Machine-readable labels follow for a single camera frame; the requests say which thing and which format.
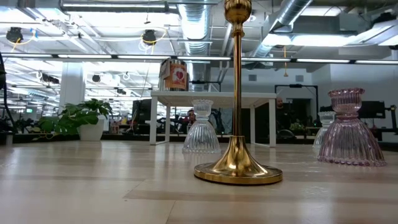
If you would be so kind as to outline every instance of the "white table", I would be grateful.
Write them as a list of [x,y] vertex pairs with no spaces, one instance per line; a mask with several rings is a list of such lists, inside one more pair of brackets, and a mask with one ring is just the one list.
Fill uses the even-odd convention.
[[[234,93],[227,92],[152,91],[150,95],[152,97],[149,136],[151,145],[170,141],[171,106],[192,106],[192,100],[211,100],[214,102],[212,108],[232,108],[234,101]],[[250,108],[250,141],[252,144],[257,144],[255,109],[265,103],[269,103],[269,146],[276,146],[275,99],[275,93],[242,93],[242,108]],[[158,101],[167,107],[165,141],[162,142],[156,142]]]

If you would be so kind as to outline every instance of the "white planter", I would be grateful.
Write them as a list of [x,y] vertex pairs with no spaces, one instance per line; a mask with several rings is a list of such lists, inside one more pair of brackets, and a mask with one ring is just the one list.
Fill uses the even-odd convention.
[[104,127],[104,120],[98,120],[97,124],[86,124],[80,126],[80,140],[81,141],[99,141],[101,140]]
[[6,138],[6,145],[11,146],[12,145],[12,137],[14,137],[13,134],[8,134]]

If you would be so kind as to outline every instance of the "white wall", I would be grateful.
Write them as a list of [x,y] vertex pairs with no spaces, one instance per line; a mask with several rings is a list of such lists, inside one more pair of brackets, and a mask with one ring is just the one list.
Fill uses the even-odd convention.
[[[211,80],[216,81],[218,76],[218,68],[211,69]],[[221,91],[234,91],[234,78],[233,68],[230,68],[221,84]],[[303,75],[304,82],[300,82],[302,85],[312,85],[312,74],[307,73],[306,69],[293,68],[287,69],[288,77],[284,77],[285,70],[280,69],[275,71],[274,69],[254,69],[252,71],[242,70],[242,92],[244,93],[274,93],[275,85],[289,85],[296,84],[296,75]],[[249,75],[257,75],[256,82],[249,81]],[[314,118],[316,114],[315,104],[315,89],[313,88],[289,88],[289,87],[278,87],[278,96],[284,99],[296,98],[296,99],[311,99],[312,111],[311,114]]]
[[330,72],[330,65],[325,65],[311,74],[312,84],[318,85],[319,107],[331,105],[330,97],[328,96],[328,92],[332,89]]
[[[397,60],[398,52],[394,54],[385,60]],[[398,106],[398,66],[395,65],[327,65],[312,73],[312,82],[319,87],[320,106],[331,105],[328,91],[352,87],[365,89],[364,101],[384,101],[386,107]],[[392,128],[390,112],[386,111],[385,119],[375,119],[375,125]],[[384,133],[383,141],[398,142],[398,136]]]

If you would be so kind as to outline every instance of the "ribbed glass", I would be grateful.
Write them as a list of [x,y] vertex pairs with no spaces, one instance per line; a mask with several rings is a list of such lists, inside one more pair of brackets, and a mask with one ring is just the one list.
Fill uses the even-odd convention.
[[208,122],[211,100],[193,100],[196,121],[189,129],[182,152],[220,153],[220,145],[214,127]]
[[313,142],[313,150],[315,152],[319,152],[319,149],[321,148],[321,145],[323,143],[323,138],[325,137],[325,133],[329,126],[334,122],[335,120],[335,112],[334,111],[327,111],[327,112],[319,112],[319,118],[322,123],[322,128],[319,129],[317,136],[315,137],[315,140]]
[[372,132],[357,118],[363,93],[361,88],[329,92],[336,120],[325,133],[319,161],[354,166],[387,165]]

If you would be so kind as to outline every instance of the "light wood tabletop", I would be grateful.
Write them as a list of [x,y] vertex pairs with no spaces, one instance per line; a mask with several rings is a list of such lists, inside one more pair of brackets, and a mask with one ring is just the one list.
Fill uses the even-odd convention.
[[310,145],[248,147],[284,180],[204,182],[193,167],[220,155],[182,154],[182,143],[0,147],[0,223],[398,223],[398,153],[374,168],[321,164]]

